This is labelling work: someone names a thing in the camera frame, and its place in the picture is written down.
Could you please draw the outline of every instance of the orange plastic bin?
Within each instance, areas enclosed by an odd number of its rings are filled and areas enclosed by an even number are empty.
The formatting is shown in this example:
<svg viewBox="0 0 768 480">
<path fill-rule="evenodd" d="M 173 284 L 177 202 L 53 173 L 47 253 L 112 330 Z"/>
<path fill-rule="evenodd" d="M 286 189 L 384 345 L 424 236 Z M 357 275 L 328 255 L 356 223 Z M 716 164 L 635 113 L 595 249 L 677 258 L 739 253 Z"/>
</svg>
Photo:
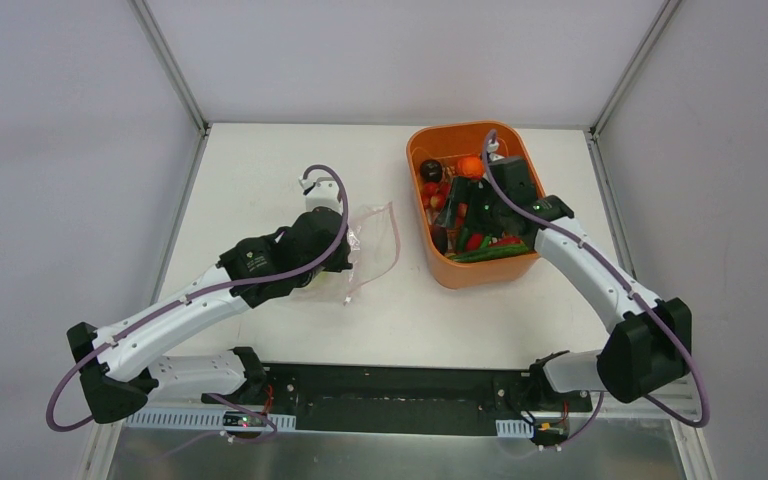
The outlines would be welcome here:
<svg viewBox="0 0 768 480">
<path fill-rule="evenodd" d="M 457 160 L 467 155 L 479 155 L 481 144 L 490 129 L 496 129 L 499 138 L 500 155 L 521 155 L 528 162 L 528 169 L 537 184 L 537 194 L 540 198 L 546 193 L 537 176 L 537 171 L 531 163 L 528 151 L 522 143 L 519 134 L 511 127 L 494 121 L 461 123 L 429 127 L 416 132 L 408 141 L 407 157 L 411 176 L 414 183 L 414 205 L 419 220 L 422 243 L 428 268 L 434 279 L 440 285 L 457 289 L 482 285 L 486 283 L 508 282 L 516 280 L 528 271 L 537 261 L 539 255 L 530 252 L 510 258 L 500 258 L 478 263 L 455 263 L 434 248 L 425 210 L 422 208 L 420 191 L 422 178 L 419 176 L 419 165 L 433 158 L 440 161 L 444 167 L 453 167 Z"/>
</svg>

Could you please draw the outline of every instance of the black joint motor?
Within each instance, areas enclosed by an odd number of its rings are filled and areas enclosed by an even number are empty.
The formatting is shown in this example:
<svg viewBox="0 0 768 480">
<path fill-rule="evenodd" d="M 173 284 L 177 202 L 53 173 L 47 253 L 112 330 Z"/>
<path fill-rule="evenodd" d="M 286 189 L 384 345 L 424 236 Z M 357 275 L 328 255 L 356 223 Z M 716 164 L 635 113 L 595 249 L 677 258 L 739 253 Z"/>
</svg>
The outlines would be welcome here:
<svg viewBox="0 0 768 480">
<path fill-rule="evenodd" d="M 339 233 L 341 222 L 339 213 L 324 207 L 316 208 L 301 214 L 292 227 L 281 227 L 270 235 L 241 240 L 219 256 L 217 266 L 225 268 L 231 280 L 290 271 L 320 256 Z M 231 294 L 241 296 L 254 308 L 267 300 L 287 296 L 294 288 L 306 286 L 322 271 L 350 269 L 350 251 L 344 235 L 339 247 L 318 267 L 285 280 L 237 286 L 231 289 Z"/>
<path fill-rule="evenodd" d="M 537 184 L 531 170 L 521 156 L 506 157 L 490 164 L 490 171 L 499 188 L 518 207 L 543 220 L 552 222 L 562 217 L 574 217 L 573 211 L 558 197 L 550 195 L 538 199 Z M 537 225 L 511 209 L 493 190 L 490 182 L 482 179 L 470 184 L 468 208 L 464 226 L 470 232 L 493 237 L 507 233 L 520 237 L 526 245 L 534 247 L 539 230 Z"/>
<path fill-rule="evenodd" d="M 75 362 L 92 352 L 95 331 L 95 327 L 82 322 L 66 332 Z M 81 389 L 96 423 L 112 423 L 133 415 L 148 403 L 148 394 L 158 386 L 148 369 L 129 382 L 113 380 L 105 375 L 107 370 L 107 364 L 99 364 L 96 359 L 80 370 Z"/>
<path fill-rule="evenodd" d="M 674 298 L 658 300 L 653 310 L 690 352 L 690 308 Z M 596 360 L 599 378 L 614 398 L 630 403 L 689 373 L 681 353 L 646 312 L 623 318 Z"/>
</svg>

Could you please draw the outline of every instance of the plastic bag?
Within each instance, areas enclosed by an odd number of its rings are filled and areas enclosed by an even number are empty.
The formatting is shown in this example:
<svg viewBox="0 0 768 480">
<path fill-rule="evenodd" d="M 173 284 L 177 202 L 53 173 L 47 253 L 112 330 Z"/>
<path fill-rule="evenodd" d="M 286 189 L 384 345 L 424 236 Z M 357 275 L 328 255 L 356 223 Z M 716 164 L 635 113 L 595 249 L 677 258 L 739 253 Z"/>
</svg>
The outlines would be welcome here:
<svg viewBox="0 0 768 480">
<path fill-rule="evenodd" d="M 389 272 L 399 260 L 402 247 L 393 203 L 354 209 L 346 238 L 351 247 L 352 269 L 322 272 L 305 288 L 294 290 L 291 299 L 346 305 L 356 299 L 361 287 Z"/>
</svg>

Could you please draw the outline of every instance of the white wall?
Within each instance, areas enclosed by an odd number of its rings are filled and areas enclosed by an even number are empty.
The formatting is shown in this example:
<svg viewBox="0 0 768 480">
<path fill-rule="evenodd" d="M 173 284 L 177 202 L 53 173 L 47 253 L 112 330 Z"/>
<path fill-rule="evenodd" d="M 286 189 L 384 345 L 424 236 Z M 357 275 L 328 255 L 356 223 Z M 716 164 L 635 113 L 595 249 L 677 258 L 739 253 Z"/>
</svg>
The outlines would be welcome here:
<svg viewBox="0 0 768 480">
<path fill-rule="evenodd" d="M 694 311 L 719 477 L 768 478 L 768 2 L 684 2 L 601 146 L 639 275 Z"/>
<path fill-rule="evenodd" d="M 127 2 L 0 1 L 0 478 L 74 475 L 66 329 L 147 303 L 196 138 Z"/>
<path fill-rule="evenodd" d="M 662 0 L 149 3 L 210 121 L 589 126 Z"/>
</svg>

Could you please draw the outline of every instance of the red cherry tomato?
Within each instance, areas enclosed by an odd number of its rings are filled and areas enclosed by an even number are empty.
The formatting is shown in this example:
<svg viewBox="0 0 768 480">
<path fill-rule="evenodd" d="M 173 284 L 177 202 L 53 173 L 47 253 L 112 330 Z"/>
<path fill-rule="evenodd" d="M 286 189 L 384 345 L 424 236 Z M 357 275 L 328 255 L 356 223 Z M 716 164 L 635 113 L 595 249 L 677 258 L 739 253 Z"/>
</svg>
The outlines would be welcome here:
<svg viewBox="0 0 768 480">
<path fill-rule="evenodd" d="M 431 199 L 429 202 L 431 204 L 431 208 L 434 210 L 440 211 L 443 209 L 443 205 L 446 204 L 446 197 L 443 195 L 440 195 L 439 193 L 435 193 L 431 196 Z"/>
<path fill-rule="evenodd" d="M 440 188 L 440 186 L 434 182 L 428 182 L 425 185 L 422 186 L 422 193 L 428 195 L 429 197 L 431 195 L 434 195 L 437 193 L 437 190 Z"/>
</svg>

